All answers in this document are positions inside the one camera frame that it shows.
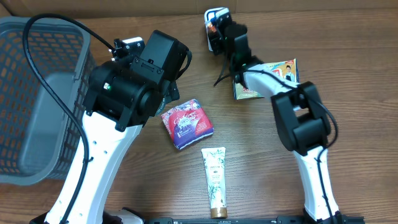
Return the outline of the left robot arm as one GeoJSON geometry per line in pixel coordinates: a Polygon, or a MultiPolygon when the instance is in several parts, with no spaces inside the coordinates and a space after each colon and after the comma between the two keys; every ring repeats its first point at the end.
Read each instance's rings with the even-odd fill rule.
{"type": "Polygon", "coordinates": [[[34,223],[143,223],[129,208],[104,209],[121,161],[149,118],[179,98],[176,81],[192,53],[159,30],[148,41],[114,40],[112,59],[94,68],[78,143],[62,191],[34,223]]]}

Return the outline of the white cream tube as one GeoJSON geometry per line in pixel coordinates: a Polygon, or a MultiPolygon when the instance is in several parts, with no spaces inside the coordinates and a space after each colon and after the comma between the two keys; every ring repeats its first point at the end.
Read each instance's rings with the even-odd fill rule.
{"type": "Polygon", "coordinates": [[[206,172],[211,218],[227,218],[225,147],[204,148],[201,150],[206,172]]]}

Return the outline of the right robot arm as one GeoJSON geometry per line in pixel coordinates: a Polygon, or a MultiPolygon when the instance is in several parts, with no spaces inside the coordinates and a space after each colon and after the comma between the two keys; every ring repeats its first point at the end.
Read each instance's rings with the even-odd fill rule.
{"type": "Polygon", "coordinates": [[[282,78],[252,54],[248,28],[232,20],[227,7],[205,12],[209,50],[223,54],[223,68],[235,83],[271,101],[277,133],[283,146],[293,152],[305,194],[306,223],[346,223],[335,202],[328,173],[327,153],[331,133],[338,126],[324,106],[316,86],[282,78]]]}

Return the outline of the red purple pad pack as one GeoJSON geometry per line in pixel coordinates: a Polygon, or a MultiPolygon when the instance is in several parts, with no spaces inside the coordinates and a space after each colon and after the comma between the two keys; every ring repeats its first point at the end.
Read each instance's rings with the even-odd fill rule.
{"type": "Polygon", "coordinates": [[[210,119],[196,99],[171,108],[161,119],[179,151],[214,133],[210,119]]]}

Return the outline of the orange Kleenex tissue pack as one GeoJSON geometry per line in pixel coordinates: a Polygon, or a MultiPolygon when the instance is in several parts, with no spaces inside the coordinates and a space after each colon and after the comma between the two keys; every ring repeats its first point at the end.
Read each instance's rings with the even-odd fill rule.
{"type": "Polygon", "coordinates": [[[214,36],[217,36],[216,27],[213,25],[211,21],[206,23],[206,32],[209,39],[212,39],[214,36]]]}

